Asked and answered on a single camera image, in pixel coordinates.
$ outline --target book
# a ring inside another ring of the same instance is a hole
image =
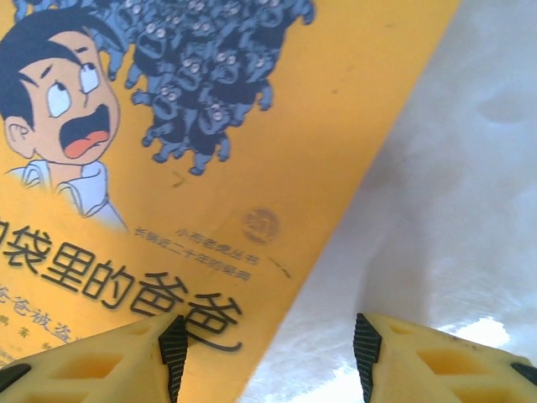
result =
[[[0,365],[177,310],[235,401],[457,5],[4,3]]]

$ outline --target yellow plastic object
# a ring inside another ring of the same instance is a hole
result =
[[[2,403],[175,403],[185,321],[171,312],[0,369]]]
[[[524,357],[377,314],[357,317],[354,351],[366,403],[534,403]]]
[[[181,395],[235,401],[459,1],[14,3],[0,366],[176,309]]]

